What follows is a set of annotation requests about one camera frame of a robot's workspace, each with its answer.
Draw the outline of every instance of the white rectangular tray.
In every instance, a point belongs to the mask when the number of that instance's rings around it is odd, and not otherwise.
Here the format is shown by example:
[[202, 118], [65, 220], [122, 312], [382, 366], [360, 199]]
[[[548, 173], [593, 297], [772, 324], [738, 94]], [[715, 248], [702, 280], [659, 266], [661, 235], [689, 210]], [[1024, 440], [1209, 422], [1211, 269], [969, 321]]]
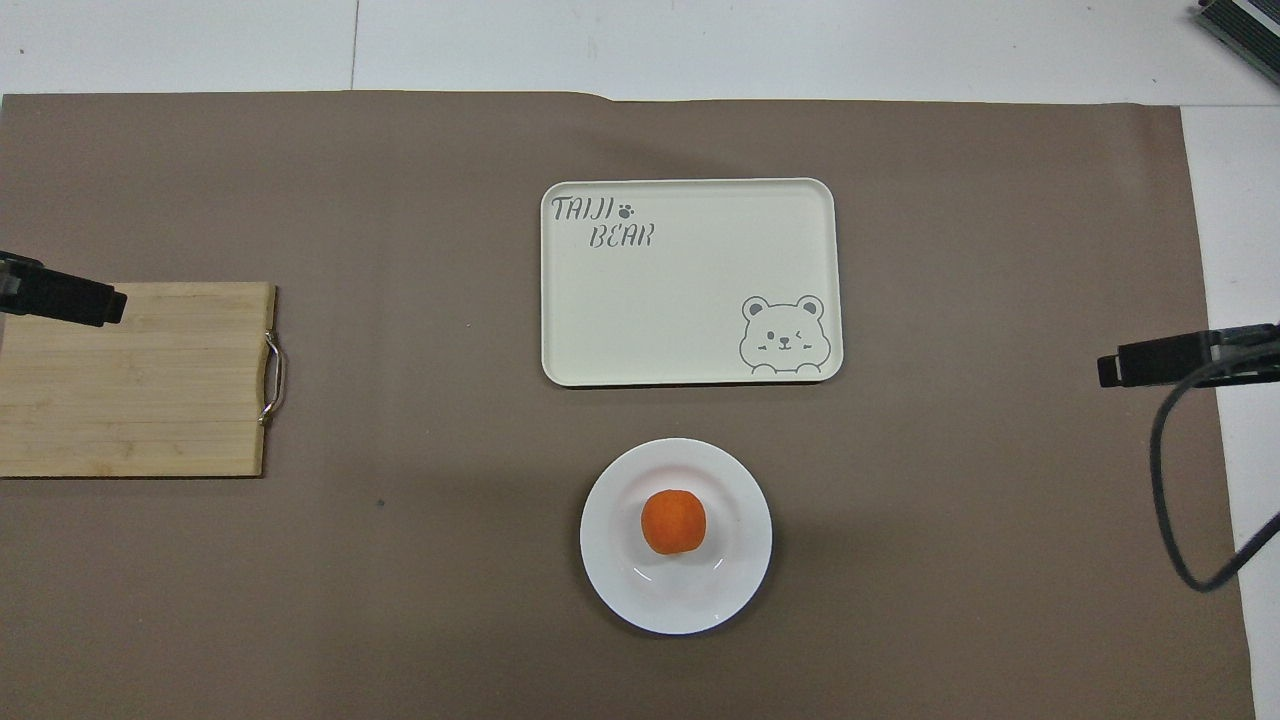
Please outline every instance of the white rectangular tray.
[[563, 182], [543, 196], [541, 240], [558, 384], [818, 382], [844, 363], [819, 181]]

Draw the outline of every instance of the bear ear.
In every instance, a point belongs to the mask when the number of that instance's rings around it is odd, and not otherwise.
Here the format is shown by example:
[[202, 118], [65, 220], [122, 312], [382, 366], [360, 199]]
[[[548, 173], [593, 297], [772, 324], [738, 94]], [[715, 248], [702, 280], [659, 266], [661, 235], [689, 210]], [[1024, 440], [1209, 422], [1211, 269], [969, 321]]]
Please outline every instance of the bear ear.
[[796, 300], [796, 307], [809, 313], [814, 318], [822, 318], [822, 300], [812, 295], [806, 295], [800, 300]]
[[763, 297], [748, 297], [746, 302], [742, 304], [742, 316], [750, 320], [768, 306], [769, 301]]

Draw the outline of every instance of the white round plate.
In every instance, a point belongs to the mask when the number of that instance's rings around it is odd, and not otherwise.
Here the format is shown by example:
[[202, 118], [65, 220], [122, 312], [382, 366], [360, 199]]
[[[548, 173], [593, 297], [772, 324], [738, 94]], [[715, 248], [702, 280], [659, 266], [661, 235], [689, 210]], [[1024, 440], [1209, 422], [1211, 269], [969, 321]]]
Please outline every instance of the white round plate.
[[[659, 491], [686, 489], [707, 510], [698, 550], [659, 555], [640, 511]], [[586, 498], [582, 565], [623, 620], [667, 635], [714, 628], [746, 605], [769, 566], [773, 523], [751, 473], [723, 450], [686, 438], [646, 442], [611, 464]]]

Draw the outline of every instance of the plate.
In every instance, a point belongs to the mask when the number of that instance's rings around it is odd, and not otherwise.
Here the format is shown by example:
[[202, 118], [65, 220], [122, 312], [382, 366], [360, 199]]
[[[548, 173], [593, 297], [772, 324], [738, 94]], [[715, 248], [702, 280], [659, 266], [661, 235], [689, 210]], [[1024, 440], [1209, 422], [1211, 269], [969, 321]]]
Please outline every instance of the plate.
[[844, 363], [813, 178], [562, 182], [541, 204], [543, 372], [567, 387], [822, 382]]
[[[707, 510], [698, 550], [659, 555], [640, 532], [652, 495], [687, 489]], [[746, 606], [764, 579], [773, 523], [764, 493], [732, 455], [696, 439], [666, 438], [622, 454], [600, 474], [582, 509], [582, 565], [623, 620], [685, 635], [714, 628]]]

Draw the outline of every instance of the black cable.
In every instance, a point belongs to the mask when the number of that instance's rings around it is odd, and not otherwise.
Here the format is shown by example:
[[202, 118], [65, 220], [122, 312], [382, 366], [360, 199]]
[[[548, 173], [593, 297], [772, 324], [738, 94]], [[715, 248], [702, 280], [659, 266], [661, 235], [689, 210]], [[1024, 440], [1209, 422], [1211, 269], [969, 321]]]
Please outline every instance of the black cable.
[[1174, 410], [1174, 405], [1187, 395], [1189, 389], [1210, 379], [1213, 375], [1228, 372], [1231, 368], [1240, 365], [1242, 363], [1248, 363], [1251, 360], [1258, 360], [1267, 355], [1275, 355], [1280, 352], [1280, 342], [1267, 342], [1263, 345], [1257, 345], [1247, 351], [1235, 354], [1230, 357], [1216, 360], [1204, 365], [1199, 370], [1196, 370], [1190, 375], [1187, 375], [1180, 383], [1174, 386], [1174, 389], [1169, 392], [1169, 397], [1156, 411], [1156, 421], [1151, 427], [1151, 492], [1156, 500], [1156, 520], [1160, 523], [1160, 537], [1165, 541], [1165, 550], [1169, 551], [1169, 559], [1174, 561], [1174, 570], [1178, 577], [1183, 579], [1184, 583], [1193, 591], [1198, 592], [1212, 592], [1230, 580], [1239, 570], [1249, 561], [1262, 546], [1267, 543], [1276, 533], [1280, 533], [1280, 512], [1276, 512], [1262, 529], [1254, 533], [1249, 542], [1231, 556], [1231, 559], [1208, 580], [1197, 580], [1190, 570], [1187, 569], [1187, 562], [1183, 560], [1183, 553], [1178, 551], [1178, 542], [1174, 539], [1174, 528], [1169, 523], [1169, 507], [1165, 505], [1165, 477], [1160, 466], [1161, 455], [1161, 441], [1165, 434], [1165, 421], [1169, 420], [1169, 414]]

